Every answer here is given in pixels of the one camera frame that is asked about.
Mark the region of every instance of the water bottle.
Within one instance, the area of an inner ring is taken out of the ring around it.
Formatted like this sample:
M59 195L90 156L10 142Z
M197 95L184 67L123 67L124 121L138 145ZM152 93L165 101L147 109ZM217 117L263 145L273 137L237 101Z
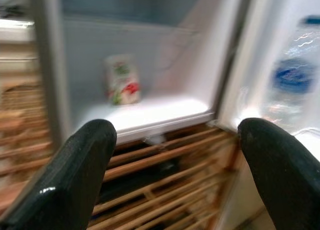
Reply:
M319 78L320 16L307 17L271 75L262 117L289 133L301 128L307 99Z

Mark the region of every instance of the refrigerator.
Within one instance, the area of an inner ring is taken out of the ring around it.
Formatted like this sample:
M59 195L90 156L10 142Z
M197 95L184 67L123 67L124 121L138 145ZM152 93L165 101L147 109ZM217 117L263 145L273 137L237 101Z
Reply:
M237 132L263 117L269 79L301 19L320 0L31 0L54 142L106 119L118 144L207 123ZM105 59L130 54L141 99L112 105ZM318 146L318 97L297 133ZM248 165L217 229L232 230L263 208Z

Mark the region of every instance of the blue bottle label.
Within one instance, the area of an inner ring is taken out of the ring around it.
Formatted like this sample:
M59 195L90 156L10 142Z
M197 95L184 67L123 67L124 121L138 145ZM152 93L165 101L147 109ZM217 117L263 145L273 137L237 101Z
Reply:
M301 58L281 61L273 76L273 87L286 92L309 92L315 78L315 67Z

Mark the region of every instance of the plastic bottle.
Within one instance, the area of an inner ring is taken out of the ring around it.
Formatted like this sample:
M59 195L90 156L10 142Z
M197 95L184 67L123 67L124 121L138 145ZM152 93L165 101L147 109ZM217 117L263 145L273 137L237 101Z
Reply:
M289 133L298 131L319 78L320 16L302 21L272 73L262 117Z

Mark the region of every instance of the white shelf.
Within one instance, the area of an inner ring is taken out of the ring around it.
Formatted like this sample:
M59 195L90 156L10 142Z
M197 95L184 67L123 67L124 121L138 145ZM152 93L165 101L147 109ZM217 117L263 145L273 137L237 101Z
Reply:
M105 119L114 125L118 143L170 131L180 123L182 127L211 119L208 105L185 95L151 94L132 105L114 106L105 101L90 104L84 109L76 129L93 119Z
M0 43L26 43L34 39L32 21L0 19Z

